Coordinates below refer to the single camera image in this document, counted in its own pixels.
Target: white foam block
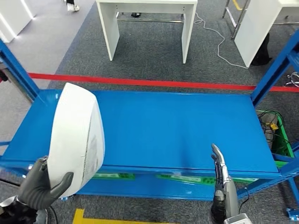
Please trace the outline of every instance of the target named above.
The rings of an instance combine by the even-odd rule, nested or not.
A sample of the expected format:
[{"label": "white foam block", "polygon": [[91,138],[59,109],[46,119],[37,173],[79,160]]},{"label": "white foam block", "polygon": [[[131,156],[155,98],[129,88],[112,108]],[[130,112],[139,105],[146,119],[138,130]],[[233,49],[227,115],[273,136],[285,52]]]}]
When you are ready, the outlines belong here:
[{"label": "white foam block", "polygon": [[67,172],[74,177],[61,197],[82,188],[100,166],[105,155],[103,123],[97,98],[85,89],[66,83],[54,117],[48,159],[51,187]]}]

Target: person's foot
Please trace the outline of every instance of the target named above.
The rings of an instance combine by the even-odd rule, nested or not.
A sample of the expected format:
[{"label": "person's foot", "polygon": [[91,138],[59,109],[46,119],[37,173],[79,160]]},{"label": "person's foot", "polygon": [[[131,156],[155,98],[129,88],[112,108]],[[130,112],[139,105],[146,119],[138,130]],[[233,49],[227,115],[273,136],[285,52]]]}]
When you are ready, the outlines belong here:
[{"label": "person's foot", "polygon": [[72,4],[67,4],[67,11],[68,12],[77,12],[80,10],[80,7],[79,5],[72,5]]}]

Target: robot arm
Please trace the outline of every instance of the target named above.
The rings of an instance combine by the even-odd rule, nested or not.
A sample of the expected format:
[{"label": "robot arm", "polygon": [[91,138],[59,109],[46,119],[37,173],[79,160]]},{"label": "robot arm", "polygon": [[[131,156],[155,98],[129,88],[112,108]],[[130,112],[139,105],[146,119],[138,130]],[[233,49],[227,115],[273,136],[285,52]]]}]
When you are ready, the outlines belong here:
[{"label": "robot arm", "polygon": [[211,215],[217,224],[252,224],[246,214],[239,214],[238,197],[233,178],[229,176],[224,157],[220,150],[212,144],[211,157],[216,173],[215,193]]},{"label": "robot arm", "polygon": [[72,177],[72,172],[68,172],[51,189],[47,158],[40,158],[20,185],[18,195],[0,203],[0,223],[32,224],[38,210],[48,208],[64,193],[71,185]]}]

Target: shelf surface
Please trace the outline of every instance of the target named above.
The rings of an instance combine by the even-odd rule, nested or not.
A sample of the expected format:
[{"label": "shelf surface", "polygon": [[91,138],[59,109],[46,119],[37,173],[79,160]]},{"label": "shelf surface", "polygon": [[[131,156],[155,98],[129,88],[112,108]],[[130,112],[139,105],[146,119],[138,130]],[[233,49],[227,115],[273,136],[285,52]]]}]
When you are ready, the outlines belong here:
[{"label": "shelf surface", "polygon": [[[211,143],[233,177],[279,175],[250,96],[92,91],[101,112],[106,172],[214,174]],[[61,90],[41,91],[0,164],[22,167],[48,155]]]},{"label": "shelf surface", "polygon": [[136,175],[134,180],[90,180],[78,194],[211,201],[214,185]]}]

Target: red line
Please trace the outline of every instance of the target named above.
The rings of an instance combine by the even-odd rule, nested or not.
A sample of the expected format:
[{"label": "red line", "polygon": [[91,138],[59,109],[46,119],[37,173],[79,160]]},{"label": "red line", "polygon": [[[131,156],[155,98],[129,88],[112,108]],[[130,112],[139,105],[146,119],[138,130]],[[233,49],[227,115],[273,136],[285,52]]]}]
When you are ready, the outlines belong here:
[{"label": "red line", "polygon": [[[31,78],[67,81],[67,82],[88,82],[88,83],[105,83],[116,85],[141,85],[141,86],[164,86],[164,87],[181,87],[197,89],[222,89],[222,90],[239,90],[251,91],[255,86],[235,85],[235,84],[218,84],[218,83],[195,83],[195,82],[177,82],[177,81],[159,81],[159,80],[140,80],[126,78],[103,78],[90,76],[72,76],[72,75],[49,75],[29,73]],[[270,91],[277,92],[299,92],[297,87],[274,86]]]}]

